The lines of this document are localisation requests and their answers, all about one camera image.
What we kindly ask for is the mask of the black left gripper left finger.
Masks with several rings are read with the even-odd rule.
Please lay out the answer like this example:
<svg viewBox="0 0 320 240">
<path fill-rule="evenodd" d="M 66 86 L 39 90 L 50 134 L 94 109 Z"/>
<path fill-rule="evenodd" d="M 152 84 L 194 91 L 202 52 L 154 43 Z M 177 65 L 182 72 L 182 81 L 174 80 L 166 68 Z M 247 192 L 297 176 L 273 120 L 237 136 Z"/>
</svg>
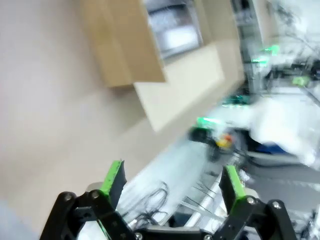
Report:
<svg viewBox="0 0 320 240">
<path fill-rule="evenodd" d="M 41 240 L 75 240 L 87 222 L 98 223 L 108 240 L 135 240 L 136 236 L 116 211 L 126 184 L 123 160 L 116 160 L 99 189 L 80 196 L 61 192 L 40 235 Z"/>
</svg>

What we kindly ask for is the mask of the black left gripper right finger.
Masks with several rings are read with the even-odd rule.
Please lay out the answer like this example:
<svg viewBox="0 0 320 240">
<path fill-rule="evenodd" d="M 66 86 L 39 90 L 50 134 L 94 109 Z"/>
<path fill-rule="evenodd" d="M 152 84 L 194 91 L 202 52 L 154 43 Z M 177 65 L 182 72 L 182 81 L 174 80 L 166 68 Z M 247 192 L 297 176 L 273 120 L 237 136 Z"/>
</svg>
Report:
<svg viewBox="0 0 320 240">
<path fill-rule="evenodd" d="M 264 203 L 247 195 L 233 165 L 223 167 L 219 188 L 227 218 L 211 240 L 240 240 L 246 227 L 255 229 L 261 240 L 297 239 L 283 201 L 272 199 Z"/>
</svg>

